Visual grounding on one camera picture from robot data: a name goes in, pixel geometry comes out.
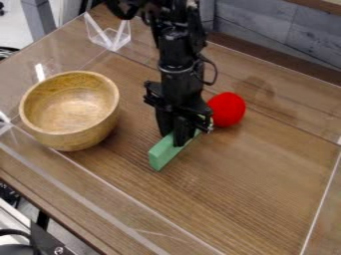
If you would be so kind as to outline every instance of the wooden bowl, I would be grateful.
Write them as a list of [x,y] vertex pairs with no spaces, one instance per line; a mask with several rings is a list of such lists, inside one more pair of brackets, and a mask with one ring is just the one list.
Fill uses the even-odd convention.
[[19,112],[29,133],[46,146],[74,151],[100,143],[120,116],[116,83],[93,72],[64,73],[25,95]]

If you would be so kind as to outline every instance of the green block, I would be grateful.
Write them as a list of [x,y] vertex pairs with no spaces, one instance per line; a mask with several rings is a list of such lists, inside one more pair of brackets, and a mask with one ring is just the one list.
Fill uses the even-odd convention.
[[150,165],[156,171],[162,171],[164,167],[169,164],[177,154],[188,146],[193,139],[187,143],[184,147],[173,146],[173,133],[170,133],[165,138],[156,144],[156,146],[149,151]]

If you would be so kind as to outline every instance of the bowl rim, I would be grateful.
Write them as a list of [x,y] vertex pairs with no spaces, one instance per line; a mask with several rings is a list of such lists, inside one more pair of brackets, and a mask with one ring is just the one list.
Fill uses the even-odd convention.
[[[86,74],[86,75],[92,75],[92,76],[97,76],[100,77],[102,80],[105,80],[114,88],[114,103],[112,104],[112,108],[109,110],[109,113],[106,114],[106,116],[98,120],[90,127],[85,127],[85,128],[81,128],[76,131],[47,131],[46,129],[38,127],[37,125],[34,125],[31,123],[31,121],[27,119],[27,116],[25,114],[25,105],[26,105],[26,102],[27,102],[27,99],[31,95],[31,93],[35,91],[35,89],[42,86],[43,84],[46,84],[50,80],[61,77],[61,76],[65,76],[65,75],[70,75],[70,74]],[[121,92],[120,92],[120,88],[117,86],[117,84],[114,83],[114,81],[106,77],[105,75],[97,73],[97,72],[90,72],[90,71],[70,71],[70,72],[64,72],[64,73],[60,73],[58,75],[50,77],[49,79],[46,79],[45,81],[39,82],[38,84],[35,84],[33,86],[33,88],[30,88],[30,90],[26,92],[23,98],[22,98],[22,101],[21,101],[21,105],[19,105],[19,115],[21,115],[21,118],[23,120],[23,123],[26,126],[29,126],[30,129],[33,129],[34,131],[39,132],[39,133],[43,133],[43,134],[51,134],[51,135],[66,135],[66,134],[76,134],[76,133],[80,133],[80,132],[84,132],[92,128],[94,128],[96,126],[98,126],[109,117],[110,115],[114,113],[114,111],[118,109],[118,105],[120,105],[120,100],[121,100]]]

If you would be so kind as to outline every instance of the red ball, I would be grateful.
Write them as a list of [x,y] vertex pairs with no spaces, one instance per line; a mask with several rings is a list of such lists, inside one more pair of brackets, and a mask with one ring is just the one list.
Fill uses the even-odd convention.
[[241,121],[247,104],[239,94],[223,93],[209,100],[208,105],[213,109],[213,122],[217,127],[225,128]]

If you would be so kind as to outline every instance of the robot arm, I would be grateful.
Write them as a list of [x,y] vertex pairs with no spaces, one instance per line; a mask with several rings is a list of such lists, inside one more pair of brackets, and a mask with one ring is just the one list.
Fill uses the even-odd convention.
[[197,0],[108,0],[113,13],[133,19],[140,10],[152,26],[161,51],[162,82],[146,82],[145,101],[157,110],[162,136],[173,132],[173,145],[184,146],[196,130],[212,131],[212,109],[201,97],[205,63],[216,64],[201,54],[207,46]]

